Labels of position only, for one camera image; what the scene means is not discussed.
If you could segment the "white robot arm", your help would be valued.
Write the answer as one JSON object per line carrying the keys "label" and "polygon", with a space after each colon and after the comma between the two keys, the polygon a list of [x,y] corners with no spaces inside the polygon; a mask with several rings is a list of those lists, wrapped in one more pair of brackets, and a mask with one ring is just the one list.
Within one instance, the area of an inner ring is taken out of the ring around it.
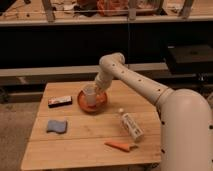
{"label": "white robot arm", "polygon": [[161,121],[161,171],[213,171],[213,111],[190,89],[174,90],[125,66],[121,53],[99,60],[100,91],[118,78],[156,107]]}

